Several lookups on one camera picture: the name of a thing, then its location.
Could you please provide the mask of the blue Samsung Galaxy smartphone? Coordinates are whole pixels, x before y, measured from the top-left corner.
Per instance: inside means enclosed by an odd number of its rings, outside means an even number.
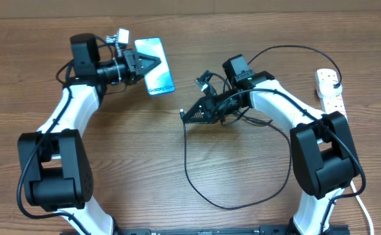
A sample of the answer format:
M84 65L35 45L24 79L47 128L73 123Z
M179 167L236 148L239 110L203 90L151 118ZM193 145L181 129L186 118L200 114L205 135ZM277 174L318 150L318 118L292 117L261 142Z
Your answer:
M163 43L159 37L137 39L134 41L135 49L142 54L160 58L161 63L147 73L144 77L149 95L172 93L175 90L173 76L170 72Z

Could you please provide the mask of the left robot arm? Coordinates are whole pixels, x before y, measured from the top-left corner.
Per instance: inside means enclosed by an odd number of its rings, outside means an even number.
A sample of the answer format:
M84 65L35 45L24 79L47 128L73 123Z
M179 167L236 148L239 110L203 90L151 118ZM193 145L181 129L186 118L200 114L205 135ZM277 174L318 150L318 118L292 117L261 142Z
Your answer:
M109 85L130 86L160 65L156 56L127 47L129 32L105 39L92 33L70 38L73 57L56 73L62 96L50 118L18 139L21 175L16 201L30 219L62 217L77 234L121 234L93 195L93 174L82 135Z

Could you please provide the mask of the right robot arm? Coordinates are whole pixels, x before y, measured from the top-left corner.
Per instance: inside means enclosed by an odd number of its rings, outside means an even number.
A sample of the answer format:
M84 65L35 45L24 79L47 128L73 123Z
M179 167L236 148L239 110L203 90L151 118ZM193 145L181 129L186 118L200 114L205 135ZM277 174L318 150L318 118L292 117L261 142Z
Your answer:
M295 215L287 225L261 225L260 234L349 234L346 225L330 225L333 207L342 198L363 192L365 174L361 167L348 121L338 111L326 114L287 92L267 71L254 72L242 55L222 65L229 90L218 94L204 72L196 84L204 93L187 112L183 124L224 122L241 108L267 114L290 134L290 164L303 190ZM344 189L360 176L362 188L350 194Z

